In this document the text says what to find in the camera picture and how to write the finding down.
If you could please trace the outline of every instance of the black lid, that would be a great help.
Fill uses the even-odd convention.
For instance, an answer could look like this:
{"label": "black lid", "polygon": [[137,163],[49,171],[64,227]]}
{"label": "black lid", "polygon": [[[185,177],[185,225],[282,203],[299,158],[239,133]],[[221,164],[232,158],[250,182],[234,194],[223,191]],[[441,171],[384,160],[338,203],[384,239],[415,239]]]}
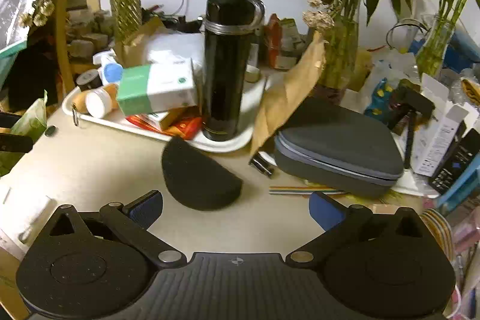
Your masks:
{"label": "black lid", "polygon": [[403,161],[386,125],[314,97],[298,107],[280,131],[295,150],[347,170],[399,178]]}
{"label": "black lid", "polygon": [[249,25],[255,6],[249,0],[208,0],[206,19],[221,25]]}

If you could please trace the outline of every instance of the black case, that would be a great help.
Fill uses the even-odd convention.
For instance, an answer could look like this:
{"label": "black case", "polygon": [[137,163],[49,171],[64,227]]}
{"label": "black case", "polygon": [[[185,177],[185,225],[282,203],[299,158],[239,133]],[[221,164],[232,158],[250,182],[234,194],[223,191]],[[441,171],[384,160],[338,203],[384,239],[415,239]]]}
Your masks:
{"label": "black case", "polygon": [[384,124],[313,97],[274,140],[281,170],[359,196],[380,197],[403,174],[402,158]]}

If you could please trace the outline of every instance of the metal screw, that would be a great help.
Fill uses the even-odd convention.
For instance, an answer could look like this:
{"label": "metal screw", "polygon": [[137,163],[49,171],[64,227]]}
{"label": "metal screw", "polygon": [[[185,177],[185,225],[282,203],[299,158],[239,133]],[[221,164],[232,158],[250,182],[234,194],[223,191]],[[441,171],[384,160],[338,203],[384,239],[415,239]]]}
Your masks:
{"label": "metal screw", "polygon": [[307,263],[311,262],[314,256],[312,253],[307,251],[295,251],[293,254],[290,255],[290,259],[297,263]]}
{"label": "metal screw", "polygon": [[158,258],[165,263],[172,263],[176,262],[177,260],[180,260],[182,258],[182,254],[179,253],[178,251],[174,250],[167,250],[167,251],[162,251],[159,253]]}

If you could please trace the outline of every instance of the white cable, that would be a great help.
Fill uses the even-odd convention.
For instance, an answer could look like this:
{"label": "white cable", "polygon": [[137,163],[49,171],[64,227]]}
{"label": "white cable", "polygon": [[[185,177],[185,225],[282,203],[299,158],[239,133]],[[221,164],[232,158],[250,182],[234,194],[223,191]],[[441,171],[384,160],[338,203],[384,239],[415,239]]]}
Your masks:
{"label": "white cable", "polygon": [[462,296],[460,295],[460,289],[458,288],[457,284],[455,284],[455,292],[457,293],[457,306],[450,315],[445,316],[447,319],[451,319],[453,316],[455,316],[460,310],[460,305],[462,305]]}

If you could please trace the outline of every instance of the brown paper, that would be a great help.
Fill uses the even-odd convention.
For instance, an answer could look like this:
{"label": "brown paper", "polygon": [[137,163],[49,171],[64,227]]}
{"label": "brown paper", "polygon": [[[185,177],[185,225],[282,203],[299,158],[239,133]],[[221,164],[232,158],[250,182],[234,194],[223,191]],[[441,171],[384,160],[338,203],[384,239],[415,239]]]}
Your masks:
{"label": "brown paper", "polygon": [[323,37],[318,32],[313,36],[301,60],[285,74],[283,82],[263,94],[255,119],[250,157],[287,122],[320,78],[325,66]]}
{"label": "brown paper", "polygon": [[23,320],[29,316],[15,283],[19,264],[18,259],[0,248],[0,304],[13,320]]}
{"label": "brown paper", "polygon": [[115,43],[115,54],[117,61],[124,67],[136,67],[145,64],[145,45],[154,34],[167,32],[163,26],[162,20],[157,16],[152,17],[150,21],[138,28],[132,33],[123,44]]}

